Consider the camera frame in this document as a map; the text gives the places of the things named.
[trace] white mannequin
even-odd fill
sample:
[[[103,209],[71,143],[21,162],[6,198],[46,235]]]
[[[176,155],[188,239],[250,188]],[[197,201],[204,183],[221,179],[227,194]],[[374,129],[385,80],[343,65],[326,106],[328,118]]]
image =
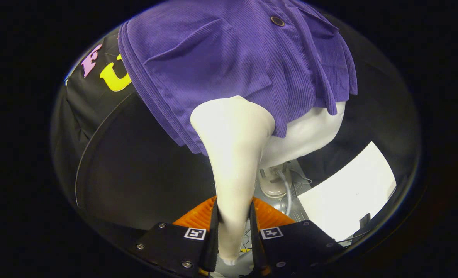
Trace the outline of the white mannequin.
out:
[[[337,115],[312,108],[288,123],[285,138],[272,136],[273,116],[263,107],[237,95],[210,100],[191,114],[191,124],[201,138],[214,173],[219,221],[219,256],[234,265],[255,190],[258,169],[282,164],[320,149],[334,139],[344,116],[345,102]]]

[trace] shirt pocket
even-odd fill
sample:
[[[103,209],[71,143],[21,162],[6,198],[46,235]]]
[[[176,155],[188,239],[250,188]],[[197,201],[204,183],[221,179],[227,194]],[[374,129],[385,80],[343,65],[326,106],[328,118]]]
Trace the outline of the shirt pocket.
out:
[[[271,84],[265,60],[254,55],[223,18],[195,30],[177,46],[148,58],[144,68],[174,112],[217,98],[247,97]]]

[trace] orange gripper pad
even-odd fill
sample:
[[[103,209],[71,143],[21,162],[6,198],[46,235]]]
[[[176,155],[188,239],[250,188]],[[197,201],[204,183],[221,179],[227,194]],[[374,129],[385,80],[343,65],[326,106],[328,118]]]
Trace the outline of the orange gripper pad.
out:
[[[217,197],[214,196],[194,207],[181,218],[176,220],[173,225],[192,227],[196,229],[207,229],[209,232],[210,220],[212,218],[212,208],[214,207],[216,198]]]
[[[207,229],[207,231],[210,231],[212,208],[216,198],[217,197],[214,196],[194,207],[181,218],[176,220],[173,225]],[[253,197],[253,202],[255,204],[255,211],[257,215],[258,230],[296,223],[289,216],[256,197]]]
[[[253,197],[253,203],[255,204],[258,230],[296,223],[289,216],[256,197]]]

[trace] white paper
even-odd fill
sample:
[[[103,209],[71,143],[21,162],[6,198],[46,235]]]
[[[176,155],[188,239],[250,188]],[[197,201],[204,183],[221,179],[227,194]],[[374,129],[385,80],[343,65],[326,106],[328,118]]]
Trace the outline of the white paper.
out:
[[[392,169],[370,142],[348,165],[298,196],[308,217],[336,241],[360,228],[367,213],[373,218],[395,189]]]

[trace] screw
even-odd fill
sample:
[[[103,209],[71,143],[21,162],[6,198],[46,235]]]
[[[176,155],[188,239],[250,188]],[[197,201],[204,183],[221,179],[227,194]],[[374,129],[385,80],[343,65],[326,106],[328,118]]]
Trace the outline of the screw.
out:
[[[188,262],[188,261],[181,262],[181,265],[182,265],[184,268],[191,268],[191,267],[193,266],[193,264],[191,264],[191,263]]]

